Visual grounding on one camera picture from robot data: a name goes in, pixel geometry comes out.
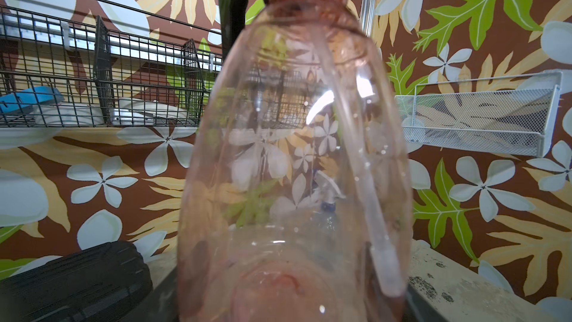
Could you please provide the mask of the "orange translucent spray bottle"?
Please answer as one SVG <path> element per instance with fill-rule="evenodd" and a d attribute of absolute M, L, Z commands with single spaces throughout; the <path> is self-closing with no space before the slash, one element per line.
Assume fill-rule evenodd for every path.
<path fill-rule="evenodd" d="M 400 321 L 412 239 L 393 87 L 347 0 L 271 0 L 224 59 L 178 229 L 181 321 Z M 337 202 L 340 260 L 312 252 L 314 171 Z"/>

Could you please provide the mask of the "clear blue spray bottle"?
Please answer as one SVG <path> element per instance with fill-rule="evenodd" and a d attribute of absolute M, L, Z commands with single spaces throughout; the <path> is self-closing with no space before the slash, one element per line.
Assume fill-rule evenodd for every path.
<path fill-rule="evenodd" d="M 318 193 L 317 203 L 311 214 L 312 252 L 316 261 L 328 272 L 336 268 L 341 254 L 338 239 L 341 236 L 340 219 L 336 213 L 337 202 L 345 195 L 335 182 L 323 171 L 314 171 L 314 192 Z"/>

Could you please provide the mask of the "blue round item in basket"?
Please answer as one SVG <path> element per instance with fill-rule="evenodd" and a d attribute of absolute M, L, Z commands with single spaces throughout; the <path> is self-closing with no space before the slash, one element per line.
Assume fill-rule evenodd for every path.
<path fill-rule="evenodd" d="M 25 115 L 42 104 L 59 104 L 64 101 L 58 89 L 49 86 L 37 86 L 1 97 L 2 115 Z"/>

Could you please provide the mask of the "black plastic case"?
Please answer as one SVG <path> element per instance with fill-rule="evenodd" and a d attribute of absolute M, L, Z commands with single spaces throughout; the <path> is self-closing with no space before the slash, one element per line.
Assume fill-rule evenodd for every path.
<path fill-rule="evenodd" d="M 1 282 L 2 321 L 118 321 L 152 291 L 136 246 L 115 241 Z"/>

